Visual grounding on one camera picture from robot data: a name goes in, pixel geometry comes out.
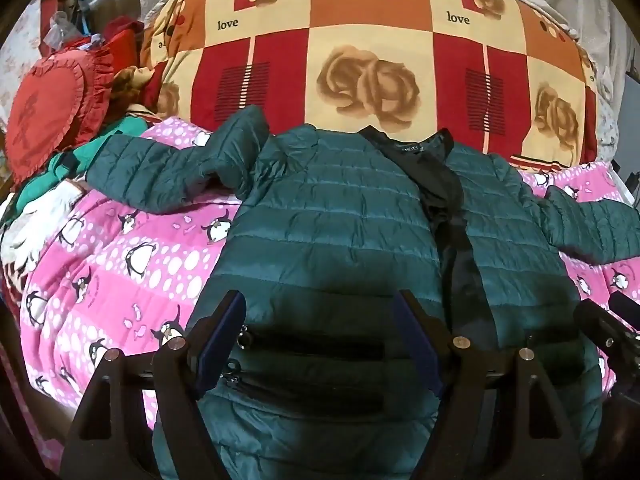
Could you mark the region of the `teal quilted puffer jacket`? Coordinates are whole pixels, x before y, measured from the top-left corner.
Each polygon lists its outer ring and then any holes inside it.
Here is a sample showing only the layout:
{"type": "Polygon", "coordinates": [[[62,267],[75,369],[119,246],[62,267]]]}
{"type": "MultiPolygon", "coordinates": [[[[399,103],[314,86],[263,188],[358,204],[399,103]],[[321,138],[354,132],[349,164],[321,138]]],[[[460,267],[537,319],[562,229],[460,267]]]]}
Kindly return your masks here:
{"type": "Polygon", "coordinates": [[[230,290],[247,335],[198,402],[235,479],[405,479],[438,401],[390,312],[408,290],[424,311],[491,350],[532,348],[582,456],[602,420],[596,347],[575,327],[566,258],[602,266],[639,252],[639,215],[617,200],[536,195],[503,158],[439,131],[401,143],[373,128],[301,125],[272,134],[247,107],[186,148],[116,134],[88,183],[137,212],[169,214],[225,188],[241,205],[204,222],[222,249],[186,278],[192,318],[230,290]]]}

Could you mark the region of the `red clothing pile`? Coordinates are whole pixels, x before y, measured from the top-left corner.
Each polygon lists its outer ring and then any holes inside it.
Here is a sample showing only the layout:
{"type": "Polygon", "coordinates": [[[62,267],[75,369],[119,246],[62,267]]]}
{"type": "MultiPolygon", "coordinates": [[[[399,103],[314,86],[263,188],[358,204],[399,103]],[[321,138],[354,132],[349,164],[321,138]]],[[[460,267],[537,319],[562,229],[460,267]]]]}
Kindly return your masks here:
{"type": "Polygon", "coordinates": [[[107,23],[102,32],[71,41],[67,47],[85,52],[98,72],[117,74],[139,65],[140,21],[121,15],[107,23]]]}

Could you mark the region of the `pink penguin bed sheet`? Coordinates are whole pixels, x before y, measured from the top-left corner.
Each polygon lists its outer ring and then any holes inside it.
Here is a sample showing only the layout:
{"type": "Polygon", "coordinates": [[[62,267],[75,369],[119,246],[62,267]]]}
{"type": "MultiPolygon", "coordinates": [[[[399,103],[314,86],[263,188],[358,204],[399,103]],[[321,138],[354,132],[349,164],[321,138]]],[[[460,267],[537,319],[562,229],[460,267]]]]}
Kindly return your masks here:
{"type": "MultiPolygon", "coordinates": [[[[170,120],[151,140],[186,148],[212,134],[170,120]]],[[[213,188],[175,212],[147,214],[89,188],[36,264],[20,309],[24,350],[35,353],[30,382],[71,406],[108,349],[156,350],[198,322],[184,280],[207,278],[222,249],[204,222],[232,219],[241,205],[213,188]]]]}

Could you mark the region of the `teal green garment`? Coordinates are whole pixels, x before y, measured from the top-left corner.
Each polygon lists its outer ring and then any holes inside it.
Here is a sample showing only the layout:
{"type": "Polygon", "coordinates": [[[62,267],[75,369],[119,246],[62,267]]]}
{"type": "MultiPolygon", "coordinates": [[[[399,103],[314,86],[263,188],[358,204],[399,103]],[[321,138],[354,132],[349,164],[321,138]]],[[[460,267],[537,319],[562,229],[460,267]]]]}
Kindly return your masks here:
{"type": "Polygon", "coordinates": [[[105,128],[96,138],[79,148],[53,155],[43,170],[23,184],[9,206],[9,220],[17,218],[25,207],[55,188],[65,179],[75,179],[84,174],[103,144],[114,134],[141,136],[149,128],[143,118],[125,116],[105,128]]]}

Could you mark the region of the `red heart shaped pillow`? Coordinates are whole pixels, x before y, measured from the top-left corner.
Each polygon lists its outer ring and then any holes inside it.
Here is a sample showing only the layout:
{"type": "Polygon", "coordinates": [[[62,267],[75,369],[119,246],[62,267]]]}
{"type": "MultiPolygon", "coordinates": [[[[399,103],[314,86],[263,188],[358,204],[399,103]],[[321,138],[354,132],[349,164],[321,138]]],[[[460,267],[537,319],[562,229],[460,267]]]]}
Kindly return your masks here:
{"type": "Polygon", "coordinates": [[[66,49],[32,66],[16,92],[4,141],[15,186],[43,169],[54,154],[98,133],[113,78],[107,48],[66,49]]]}

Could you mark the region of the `doll with brown hair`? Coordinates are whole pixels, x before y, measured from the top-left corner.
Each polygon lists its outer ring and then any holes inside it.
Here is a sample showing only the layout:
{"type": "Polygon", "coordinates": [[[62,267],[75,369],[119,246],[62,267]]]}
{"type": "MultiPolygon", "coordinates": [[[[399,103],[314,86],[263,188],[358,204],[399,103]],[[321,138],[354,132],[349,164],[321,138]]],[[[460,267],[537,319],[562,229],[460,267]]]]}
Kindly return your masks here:
{"type": "Polygon", "coordinates": [[[113,110],[150,110],[165,113],[167,100],[163,85],[163,67],[129,66],[121,70],[111,86],[110,107],[113,110]]]}

